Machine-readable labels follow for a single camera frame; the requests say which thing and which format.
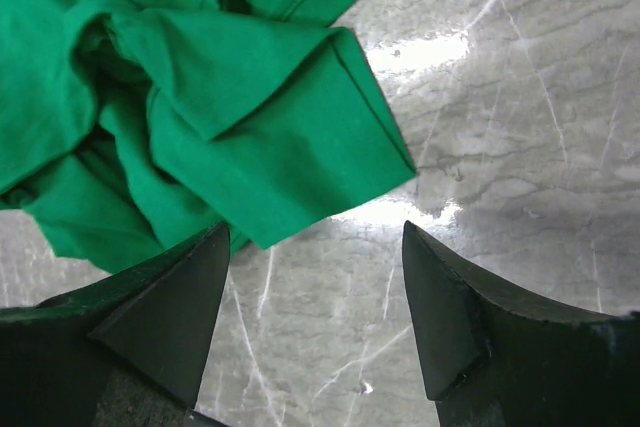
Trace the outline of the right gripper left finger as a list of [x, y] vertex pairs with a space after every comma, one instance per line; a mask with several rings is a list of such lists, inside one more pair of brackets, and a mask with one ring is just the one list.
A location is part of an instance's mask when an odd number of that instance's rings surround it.
[[230, 260], [215, 225], [165, 253], [1, 312], [5, 426], [209, 426], [195, 405]]

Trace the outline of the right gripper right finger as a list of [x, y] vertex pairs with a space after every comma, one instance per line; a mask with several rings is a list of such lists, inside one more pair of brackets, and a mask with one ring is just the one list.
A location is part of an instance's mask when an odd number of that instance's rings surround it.
[[443, 426], [635, 426], [639, 315], [524, 289], [413, 223], [405, 289], [427, 398]]

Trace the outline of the green t-shirt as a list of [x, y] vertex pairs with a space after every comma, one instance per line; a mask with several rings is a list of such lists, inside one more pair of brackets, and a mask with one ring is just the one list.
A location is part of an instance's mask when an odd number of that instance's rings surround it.
[[412, 179], [355, 0], [1, 0], [1, 205], [111, 273], [270, 247]]

